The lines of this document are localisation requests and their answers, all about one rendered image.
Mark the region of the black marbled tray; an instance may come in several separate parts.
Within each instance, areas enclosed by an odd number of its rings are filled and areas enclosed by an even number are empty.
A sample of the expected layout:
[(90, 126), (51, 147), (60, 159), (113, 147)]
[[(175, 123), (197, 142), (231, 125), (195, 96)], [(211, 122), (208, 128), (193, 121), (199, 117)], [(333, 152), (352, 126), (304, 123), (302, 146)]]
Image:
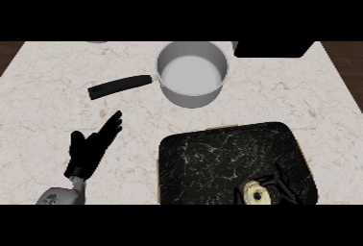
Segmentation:
[[(164, 138), (159, 145), (159, 194), (164, 205), (231, 205), (234, 188), (276, 174), (279, 163), (302, 203), (317, 203), (317, 189), (287, 126), (267, 122)], [(267, 186), (271, 205), (283, 195)]]

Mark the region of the black appliance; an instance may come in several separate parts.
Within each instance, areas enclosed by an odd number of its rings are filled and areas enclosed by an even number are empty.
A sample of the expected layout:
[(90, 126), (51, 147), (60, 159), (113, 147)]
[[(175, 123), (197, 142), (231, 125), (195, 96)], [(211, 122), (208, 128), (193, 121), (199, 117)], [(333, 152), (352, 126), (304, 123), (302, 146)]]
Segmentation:
[(234, 41), (233, 49), (237, 58), (299, 58), (313, 45), (311, 41)]

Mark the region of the pale yellow cupcake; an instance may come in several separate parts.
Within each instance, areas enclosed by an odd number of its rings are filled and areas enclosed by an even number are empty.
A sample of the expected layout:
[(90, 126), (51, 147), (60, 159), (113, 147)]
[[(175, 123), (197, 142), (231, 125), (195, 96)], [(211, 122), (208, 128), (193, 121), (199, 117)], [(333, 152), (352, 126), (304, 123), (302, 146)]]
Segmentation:
[(255, 181), (249, 181), (243, 185), (242, 198), (246, 205), (270, 205), (273, 203), (267, 189)]

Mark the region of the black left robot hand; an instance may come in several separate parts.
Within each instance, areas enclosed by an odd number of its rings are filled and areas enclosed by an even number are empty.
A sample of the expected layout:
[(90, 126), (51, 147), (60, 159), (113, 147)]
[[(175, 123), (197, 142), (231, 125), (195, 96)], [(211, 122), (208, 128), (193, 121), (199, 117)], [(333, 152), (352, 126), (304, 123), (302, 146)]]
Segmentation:
[(105, 152), (122, 130), (122, 113), (116, 111), (97, 133), (88, 137), (79, 131), (71, 134), (69, 162), (63, 172), (66, 178), (78, 177), (87, 180), (99, 166)]

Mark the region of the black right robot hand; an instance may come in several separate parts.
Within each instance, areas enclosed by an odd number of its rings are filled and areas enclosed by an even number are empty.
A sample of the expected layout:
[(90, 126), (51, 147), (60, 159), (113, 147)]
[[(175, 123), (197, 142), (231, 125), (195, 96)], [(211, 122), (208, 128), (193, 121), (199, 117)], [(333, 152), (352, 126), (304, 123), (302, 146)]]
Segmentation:
[(243, 188), (243, 185), (249, 181), (258, 182), (264, 188), (267, 188), (268, 185), (274, 186), (274, 188), (283, 195), (283, 197), (280, 198), (280, 202), (279, 202), (280, 205), (299, 205), (302, 203), (296, 193), (293, 192), (290, 188), (287, 176), (277, 162), (274, 163), (274, 168), (277, 171), (276, 174), (270, 174), (252, 180), (246, 180), (242, 183), (242, 185), (234, 188), (234, 204), (236, 205), (246, 205), (243, 203), (243, 198), (242, 198), (242, 188)]

